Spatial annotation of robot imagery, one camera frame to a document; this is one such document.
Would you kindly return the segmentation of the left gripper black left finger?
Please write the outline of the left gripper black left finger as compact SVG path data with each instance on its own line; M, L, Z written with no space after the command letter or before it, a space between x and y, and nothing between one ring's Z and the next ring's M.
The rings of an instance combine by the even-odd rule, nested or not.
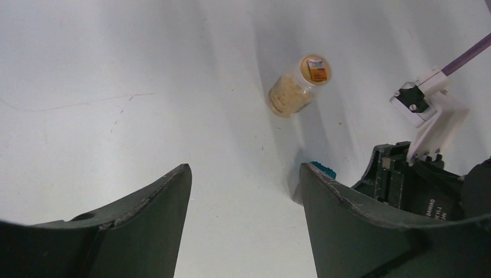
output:
M69 221L1 222L1 276L173 277L191 187L181 164Z

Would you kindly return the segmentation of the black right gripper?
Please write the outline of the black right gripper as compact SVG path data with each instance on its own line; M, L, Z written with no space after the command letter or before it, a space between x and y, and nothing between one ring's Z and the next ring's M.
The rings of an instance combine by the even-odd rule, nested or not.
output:
M465 175L444 169L441 154L409 164L409 142L377 145L353 189L413 214L458 221L490 213L490 159Z

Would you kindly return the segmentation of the teal and clear pill box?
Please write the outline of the teal and clear pill box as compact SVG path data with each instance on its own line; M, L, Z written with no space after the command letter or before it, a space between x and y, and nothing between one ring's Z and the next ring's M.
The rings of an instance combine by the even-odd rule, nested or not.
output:
M336 173L331 168L326 167L323 164L321 164L320 162L316 162L316 161L312 161L312 162L310 162L310 164L312 164L313 166L317 167L320 171L322 171L323 173L325 173L327 176L329 176L329 177L331 177L333 179L336 179Z

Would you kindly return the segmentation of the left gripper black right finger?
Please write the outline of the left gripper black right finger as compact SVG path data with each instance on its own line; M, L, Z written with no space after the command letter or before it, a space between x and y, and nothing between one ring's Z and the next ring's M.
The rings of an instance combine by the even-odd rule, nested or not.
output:
M490 276L490 215L452 222L409 213L310 163L299 181L318 277Z

